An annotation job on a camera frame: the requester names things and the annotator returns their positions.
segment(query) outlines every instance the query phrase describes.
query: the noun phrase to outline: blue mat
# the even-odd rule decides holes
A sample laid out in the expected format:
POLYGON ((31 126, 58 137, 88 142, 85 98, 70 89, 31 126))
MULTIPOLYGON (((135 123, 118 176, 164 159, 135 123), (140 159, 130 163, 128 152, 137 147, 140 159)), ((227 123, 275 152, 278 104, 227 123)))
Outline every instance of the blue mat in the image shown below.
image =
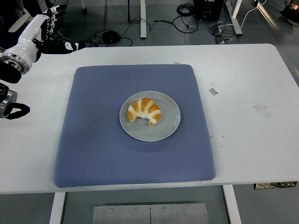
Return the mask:
POLYGON ((214 177, 210 136, 190 65, 77 69, 54 168, 58 187, 189 182, 214 177), (178 104, 181 121, 168 138, 144 142, 121 127, 122 104, 142 91, 162 92, 178 104))

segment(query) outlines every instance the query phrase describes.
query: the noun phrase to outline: white tape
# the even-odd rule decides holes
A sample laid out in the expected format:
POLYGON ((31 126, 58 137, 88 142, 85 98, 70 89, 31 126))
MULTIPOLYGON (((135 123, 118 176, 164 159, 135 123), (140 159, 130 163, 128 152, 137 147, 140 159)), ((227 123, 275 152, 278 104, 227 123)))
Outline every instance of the white tape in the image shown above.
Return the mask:
POLYGON ((266 117, 266 119, 271 119, 274 116, 268 111, 267 107, 260 103, 254 105, 253 108, 260 112, 264 117, 266 117))

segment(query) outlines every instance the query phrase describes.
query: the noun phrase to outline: electronic device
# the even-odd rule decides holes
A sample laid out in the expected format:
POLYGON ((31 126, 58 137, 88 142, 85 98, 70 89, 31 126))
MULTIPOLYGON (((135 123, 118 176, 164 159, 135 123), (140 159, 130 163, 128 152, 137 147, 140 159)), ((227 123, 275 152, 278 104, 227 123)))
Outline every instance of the electronic device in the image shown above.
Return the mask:
POLYGON ((224 0, 194 0, 195 15, 198 20, 219 19, 224 0))

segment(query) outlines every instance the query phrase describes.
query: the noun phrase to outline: ceramic plate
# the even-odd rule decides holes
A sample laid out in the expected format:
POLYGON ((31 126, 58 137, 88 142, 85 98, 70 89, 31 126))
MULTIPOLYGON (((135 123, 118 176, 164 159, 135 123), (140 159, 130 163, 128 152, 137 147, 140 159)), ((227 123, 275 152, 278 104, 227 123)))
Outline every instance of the ceramic plate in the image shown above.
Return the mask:
POLYGON ((178 127, 180 122, 180 111, 176 102, 164 93, 157 91, 144 91, 129 97, 121 106, 120 121, 123 129, 141 141, 159 141, 170 136, 178 127), (149 126, 148 119, 136 118, 129 122, 127 118, 128 108, 131 103, 140 98, 151 98, 160 107, 161 118, 154 126, 149 126))

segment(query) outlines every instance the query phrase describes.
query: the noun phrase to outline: croissant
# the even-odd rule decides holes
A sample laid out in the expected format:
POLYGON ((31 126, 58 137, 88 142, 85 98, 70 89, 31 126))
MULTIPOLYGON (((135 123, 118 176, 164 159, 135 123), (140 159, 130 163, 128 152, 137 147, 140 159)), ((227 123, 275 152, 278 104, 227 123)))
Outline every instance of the croissant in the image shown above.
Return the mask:
POLYGON ((130 122, 134 122, 137 117, 149 119, 149 126, 153 126, 160 120, 161 111, 150 98, 141 98, 131 103, 127 117, 130 122))

